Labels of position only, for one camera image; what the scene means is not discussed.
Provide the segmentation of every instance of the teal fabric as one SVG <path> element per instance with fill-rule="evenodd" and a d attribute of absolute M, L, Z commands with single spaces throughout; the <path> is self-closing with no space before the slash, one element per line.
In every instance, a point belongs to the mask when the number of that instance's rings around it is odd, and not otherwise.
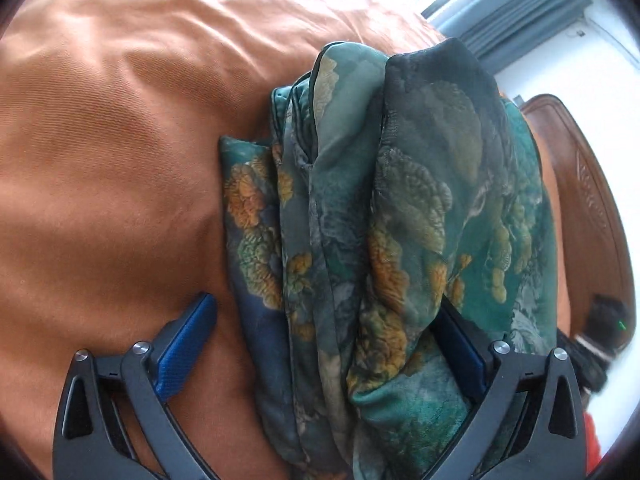
<path fill-rule="evenodd" d="M 447 40 L 391 58 L 330 44 L 273 91 L 271 129 L 268 144 L 221 140 L 265 432 L 292 478 L 420 478 L 470 407 L 428 330 L 443 294 L 517 351 L 556 342 L 527 123 Z"/>

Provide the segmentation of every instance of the brown sheet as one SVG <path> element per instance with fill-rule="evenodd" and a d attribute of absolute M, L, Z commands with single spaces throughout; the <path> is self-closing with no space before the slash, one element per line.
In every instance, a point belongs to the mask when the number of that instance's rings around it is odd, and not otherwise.
<path fill-rule="evenodd" d="M 439 40 L 372 0 L 27 0 L 0 41 L 0 422 L 50 476 L 73 352 L 123 352 L 198 290 L 219 322 L 172 409 L 225 480 L 284 479 L 226 282 L 217 142 L 335 40 Z"/>

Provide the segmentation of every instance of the white wall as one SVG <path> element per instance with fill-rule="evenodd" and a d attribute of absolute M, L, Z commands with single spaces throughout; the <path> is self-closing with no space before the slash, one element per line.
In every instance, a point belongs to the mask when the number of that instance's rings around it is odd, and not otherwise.
<path fill-rule="evenodd" d="M 577 22 L 496 80 L 510 98 L 554 94 L 574 116 L 609 182 L 640 283 L 640 72 L 596 29 Z M 603 452 L 640 402 L 640 333 L 634 339 L 610 370 L 606 389 L 589 406 Z"/>

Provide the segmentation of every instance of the folded fabric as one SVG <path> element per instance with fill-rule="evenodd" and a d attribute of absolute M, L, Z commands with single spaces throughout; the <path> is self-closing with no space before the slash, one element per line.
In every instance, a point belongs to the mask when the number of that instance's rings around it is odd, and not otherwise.
<path fill-rule="evenodd" d="M 228 267 L 265 432 L 294 478 L 420 478 L 468 414 L 427 330 L 443 294 L 495 339 L 556 341 L 556 245 L 518 109 L 458 40 L 323 49 L 221 139 Z"/>

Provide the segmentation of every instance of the gray curtain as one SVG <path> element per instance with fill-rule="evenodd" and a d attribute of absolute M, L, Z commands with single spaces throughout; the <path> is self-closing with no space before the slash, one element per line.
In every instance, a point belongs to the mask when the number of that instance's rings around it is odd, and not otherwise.
<path fill-rule="evenodd" d="M 460 38 L 491 74 L 580 18 L 591 0 L 475 0 L 446 20 L 430 22 Z"/>

